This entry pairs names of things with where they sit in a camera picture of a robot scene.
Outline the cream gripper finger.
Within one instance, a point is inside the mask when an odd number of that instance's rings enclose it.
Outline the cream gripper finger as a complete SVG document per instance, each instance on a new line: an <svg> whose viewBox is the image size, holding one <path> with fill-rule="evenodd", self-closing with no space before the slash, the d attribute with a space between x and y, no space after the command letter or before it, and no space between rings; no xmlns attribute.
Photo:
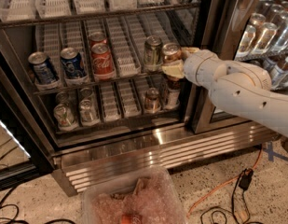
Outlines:
<svg viewBox="0 0 288 224"><path fill-rule="evenodd" d="M199 48L196 47L181 47L182 58L185 60L190 57L193 53L198 52Z"/></svg>
<svg viewBox="0 0 288 224"><path fill-rule="evenodd" d="M168 77L172 77L174 79L181 79L185 77L184 62L182 60L164 63L161 68L163 73Z"/></svg>

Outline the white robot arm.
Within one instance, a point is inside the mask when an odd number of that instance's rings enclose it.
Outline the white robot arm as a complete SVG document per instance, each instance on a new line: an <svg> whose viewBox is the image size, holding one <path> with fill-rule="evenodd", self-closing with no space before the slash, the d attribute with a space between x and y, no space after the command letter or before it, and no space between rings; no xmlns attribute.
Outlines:
<svg viewBox="0 0 288 224"><path fill-rule="evenodd" d="M221 60L207 49L189 48L183 60L163 64L162 71L205 88L213 105L228 114L253 120L288 138L288 95L271 90L271 78L263 68Z"/></svg>

